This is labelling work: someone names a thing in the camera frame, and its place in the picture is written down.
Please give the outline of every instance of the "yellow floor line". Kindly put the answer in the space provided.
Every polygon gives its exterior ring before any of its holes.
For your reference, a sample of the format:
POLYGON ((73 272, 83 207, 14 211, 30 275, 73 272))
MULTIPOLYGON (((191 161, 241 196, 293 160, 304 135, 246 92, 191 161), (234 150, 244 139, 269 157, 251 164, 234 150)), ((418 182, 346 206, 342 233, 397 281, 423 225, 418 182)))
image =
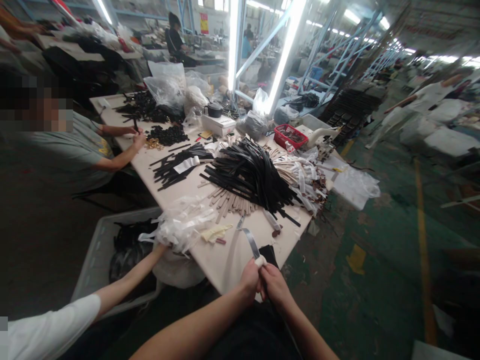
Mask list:
POLYGON ((424 193, 420 162, 415 159, 416 199, 418 208, 418 245, 420 248, 420 271, 423 292, 423 319, 425 323, 425 342, 437 346, 437 325, 435 324, 434 308, 432 307, 432 293, 430 285, 430 262, 427 246, 427 232, 425 230, 424 193))
POLYGON ((355 139, 352 139, 348 142, 347 145, 345 145, 345 147, 343 148, 343 150, 341 151, 340 153, 340 156, 343 158, 345 155, 347 155, 347 153, 350 151, 350 148, 352 147, 352 145, 354 144, 355 142, 355 139))

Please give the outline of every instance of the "red plastic basket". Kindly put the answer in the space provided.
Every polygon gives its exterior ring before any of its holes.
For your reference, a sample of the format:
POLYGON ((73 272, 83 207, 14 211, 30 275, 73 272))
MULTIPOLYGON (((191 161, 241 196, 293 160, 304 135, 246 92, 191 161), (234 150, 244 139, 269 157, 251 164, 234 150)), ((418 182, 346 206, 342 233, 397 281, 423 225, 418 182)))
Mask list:
POLYGON ((300 131, 289 124, 283 124, 275 128, 275 137, 273 138, 275 142, 280 145, 282 148, 286 149, 285 142, 288 141, 293 145, 295 149, 300 148, 305 144, 309 138, 303 135, 300 131), (296 134, 299 138, 303 139, 300 142, 292 140, 292 135, 296 134))

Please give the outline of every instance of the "white sleeve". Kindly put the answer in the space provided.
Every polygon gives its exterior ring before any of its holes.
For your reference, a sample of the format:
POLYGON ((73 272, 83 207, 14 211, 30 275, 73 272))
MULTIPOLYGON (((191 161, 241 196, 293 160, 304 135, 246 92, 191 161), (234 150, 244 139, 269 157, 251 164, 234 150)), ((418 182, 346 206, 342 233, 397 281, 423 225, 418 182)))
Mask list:
POLYGON ((93 323, 100 310, 96 294, 58 311, 8 323, 8 360, 54 360, 93 323))

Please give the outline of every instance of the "floor marking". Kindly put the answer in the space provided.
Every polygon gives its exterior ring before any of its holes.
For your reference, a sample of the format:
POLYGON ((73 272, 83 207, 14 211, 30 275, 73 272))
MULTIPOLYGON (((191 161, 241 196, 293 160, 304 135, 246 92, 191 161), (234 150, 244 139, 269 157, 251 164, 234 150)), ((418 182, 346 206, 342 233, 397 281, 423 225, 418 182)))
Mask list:
POLYGON ((430 284, 430 262, 427 246, 427 232, 425 230, 424 193, 422 190, 422 177, 420 162, 414 160, 416 201, 418 211, 418 245, 420 249, 420 271, 423 298, 423 321, 425 323, 425 342, 437 346, 437 325, 435 323, 434 308, 432 306, 432 293, 430 284))
POLYGON ((340 156, 341 156, 342 158, 343 158, 345 155, 347 155, 347 153, 350 151, 350 148, 352 147, 352 145, 354 144, 354 142, 355 142, 355 139, 350 140, 350 141, 348 142, 348 144, 345 145, 345 147, 343 148, 343 150, 342 150, 341 153, 340 153, 340 156))
POLYGON ((364 261, 367 253, 357 244, 353 245, 350 256, 346 256, 346 261, 350 265, 351 270, 360 275, 365 275, 364 261))

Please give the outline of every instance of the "green t-shirt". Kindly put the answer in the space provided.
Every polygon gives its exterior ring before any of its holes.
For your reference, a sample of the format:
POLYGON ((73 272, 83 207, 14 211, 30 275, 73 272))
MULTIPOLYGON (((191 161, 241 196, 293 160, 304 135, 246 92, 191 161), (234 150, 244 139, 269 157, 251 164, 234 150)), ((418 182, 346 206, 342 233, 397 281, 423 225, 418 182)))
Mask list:
POLYGON ((113 177, 92 168, 101 158, 114 157, 108 142, 95 130, 89 119, 73 112, 71 132, 15 132, 9 138, 21 159, 45 181, 73 194, 99 188, 113 177))

